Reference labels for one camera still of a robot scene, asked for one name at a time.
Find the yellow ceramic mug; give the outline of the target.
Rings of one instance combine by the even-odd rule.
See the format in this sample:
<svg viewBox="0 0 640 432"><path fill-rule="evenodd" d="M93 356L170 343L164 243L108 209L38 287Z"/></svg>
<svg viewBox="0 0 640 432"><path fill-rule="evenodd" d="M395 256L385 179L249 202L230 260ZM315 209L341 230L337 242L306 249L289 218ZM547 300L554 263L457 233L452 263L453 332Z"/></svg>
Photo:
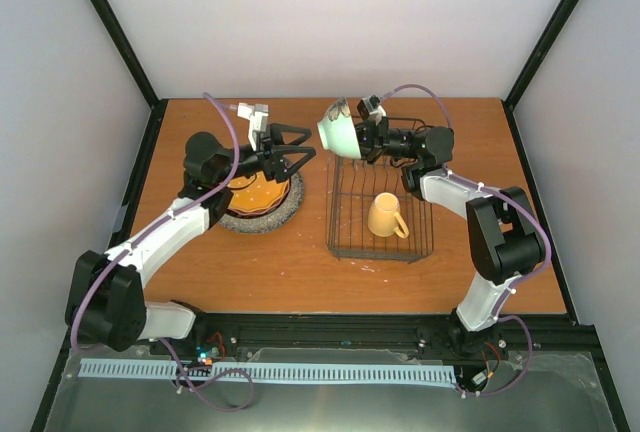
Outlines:
<svg viewBox="0 0 640 432"><path fill-rule="evenodd" d="M409 237L408 226L401 215L399 199L392 193L378 194L370 206L367 227L377 237Z"/></svg>

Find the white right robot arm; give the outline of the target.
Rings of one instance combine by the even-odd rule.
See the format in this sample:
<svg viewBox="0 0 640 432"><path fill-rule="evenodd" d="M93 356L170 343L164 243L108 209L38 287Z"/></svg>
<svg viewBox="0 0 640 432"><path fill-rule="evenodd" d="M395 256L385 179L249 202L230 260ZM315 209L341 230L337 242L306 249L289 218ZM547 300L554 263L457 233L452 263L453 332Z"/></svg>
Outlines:
<svg viewBox="0 0 640 432"><path fill-rule="evenodd" d="M550 239L534 217L526 192L474 182L447 167L454 131L444 126L398 129L385 117L355 125L360 158L406 159L406 192L466 220L475 275L449 319L449 344L458 354L480 342L500 320L517 286L551 264Z"/></svg>

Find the green wire dish rack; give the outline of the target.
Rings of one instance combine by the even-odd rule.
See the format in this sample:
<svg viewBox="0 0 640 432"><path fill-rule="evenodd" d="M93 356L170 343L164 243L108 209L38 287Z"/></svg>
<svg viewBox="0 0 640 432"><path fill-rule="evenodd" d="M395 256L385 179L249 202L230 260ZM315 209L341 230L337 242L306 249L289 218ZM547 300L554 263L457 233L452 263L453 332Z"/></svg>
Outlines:
<svg viewBox="0 0 640 432"><path fill-rule="evenodd" d="M431 254L431 209L405 190L402 177L421 158L430 127L405 121L409 127L386 117L318 122L321 145L332 156L326 243L335 257L412 263Z"/></svg>

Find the yellow polka dot plate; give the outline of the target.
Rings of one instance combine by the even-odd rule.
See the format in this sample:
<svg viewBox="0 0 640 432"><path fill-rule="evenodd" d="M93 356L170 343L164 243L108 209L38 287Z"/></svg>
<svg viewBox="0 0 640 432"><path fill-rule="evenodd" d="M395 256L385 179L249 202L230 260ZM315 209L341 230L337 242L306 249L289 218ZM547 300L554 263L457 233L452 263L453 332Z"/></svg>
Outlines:
<svg viewBox="0 0 640 432"><path fill-rule="evenodd" d="M229 183L233 197L228 206L232 215L254 216L276 208L287 196L290 180L267 180L263 172L238 177Z"/></svg>

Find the pink scalloped plate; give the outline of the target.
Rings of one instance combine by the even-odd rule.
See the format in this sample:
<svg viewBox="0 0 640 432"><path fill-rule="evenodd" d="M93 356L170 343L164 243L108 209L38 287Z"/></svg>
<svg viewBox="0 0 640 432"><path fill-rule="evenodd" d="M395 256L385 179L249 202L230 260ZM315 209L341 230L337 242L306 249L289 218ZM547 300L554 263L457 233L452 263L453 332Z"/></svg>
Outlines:
<svg viewBox="0 0 640 432"><path fill-rule="evenodd" d="M232 217L239 217L241 219L262 217L269 213L275 212L284 203L287 197L288 197L288 193L284 193L272 204L270 204L268 207L256 209L249 212L242 211L240 208L229 207L227 209L227 214L231 215Z"/></svg>

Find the pale green ceramic bowl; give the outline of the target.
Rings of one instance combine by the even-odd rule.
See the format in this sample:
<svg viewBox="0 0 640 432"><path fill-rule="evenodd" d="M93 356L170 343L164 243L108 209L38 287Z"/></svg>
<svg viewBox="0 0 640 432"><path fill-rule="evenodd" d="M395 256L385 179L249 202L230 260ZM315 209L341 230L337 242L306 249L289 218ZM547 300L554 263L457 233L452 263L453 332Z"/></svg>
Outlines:
<svg viewBox="0 0 640 432"><path fill-rule="evenodd" d="M327 108L317 128L324 150L345 159L361 159L356 129L345 97L337 99Z"/></svg>

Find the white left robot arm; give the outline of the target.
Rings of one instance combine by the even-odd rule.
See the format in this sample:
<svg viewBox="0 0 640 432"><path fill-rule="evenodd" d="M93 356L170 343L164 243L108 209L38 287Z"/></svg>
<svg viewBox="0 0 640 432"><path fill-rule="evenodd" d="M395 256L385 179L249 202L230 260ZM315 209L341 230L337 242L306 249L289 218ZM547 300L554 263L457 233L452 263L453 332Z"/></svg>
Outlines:
<svg viewBox="0 0 640 432"><path fill-rule="evenodd" d="M316 154L308 128L270 124L255 145L224 147L209 132L185 145L184 185L168 209L136 235L76 261L65 320L74 348L81 341L122 352L143 340L172 339L186 354L201 352L208 330L198 310L183 302L152 303L144 297L153 275L182 247L205 234L226 214L230 182L260 172L283 183Z"/></svg>

